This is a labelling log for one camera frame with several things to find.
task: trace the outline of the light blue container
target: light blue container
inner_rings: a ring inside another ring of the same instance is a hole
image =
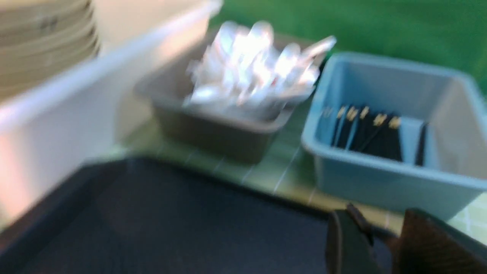
[[[404,163],[330,147],[338,109],[368,105],[401,115]],[[475,81],[412,61],[340,53],[328,61],[302,135],[318,187],[331,195],[449,219],[487,190],[485,110]],[[425,167],[413,165],[423,121]]]

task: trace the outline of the plate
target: plate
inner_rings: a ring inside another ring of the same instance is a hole
[[[0,59],[35,55],[61,47],[81,37],[85,37],[94,29],[94,20],[91,15],[92,13],[86,13],[84,19],[78,21],[69,28],[55,32],[51,35],[43,36],[42,38],[15,46],[0,47]]]
[[[39,69],[49,64],[62,62],[63,60],[73,58],[82,52],[92,50],[93,47],[98,48],[98,42],[97,35],[92,34],[80,39],[80,41],[46,53],[9,60],[0,60],[0,75]]]
[[[58,63],[52,63],[47,66],[43,66],[37,69],[31,69],[26,71],[8,73],[0,75],[0,85],[3,88],[22,85],[29,82],[38,82],[52,77],[73,65],[92,58],[98,53],[98,47],[94,46],[88,50],[82,51],[70,58],[61,60]]]
[[[54,35],[55,33],[65,31],[79,21],[85,20],[86,17],[92,16],[92,13],[93,10],[91,8],[85,8],[71,13],[69,16],[63,18],[52,18],[52,20],[45,21],[37,28],[22,29],[17,32],[1,34],[0,47],[28,43],[36,39],[41,39],[45,36]]]

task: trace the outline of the bowl stack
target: bowl stack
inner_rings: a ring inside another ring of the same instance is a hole
[[[98,53],[90,0],[0,0],[0,100]]]

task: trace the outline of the dark tray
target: dark tray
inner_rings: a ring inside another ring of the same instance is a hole
[[[154,159],[126,159],[82,168],[7,228],[0,273],[324,274],[327,217]]]

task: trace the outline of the grid pattern mat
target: grid pattern mat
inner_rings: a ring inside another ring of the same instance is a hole
[[[107,156],[118,158],[127,154],[148,154],[311,207],[324,210],[344,208],[348,201],[327,195],[316,188],[313,158],[300,146],[308,108],[309,104],[303,104],[294,112],[262,162],[257,165],[245,166],[165,138],[154,119]],[[400,232],[403,216],[376,207],[354,204],[372,223]],[[487,244],[487,193],[451,219],[449,224]]]

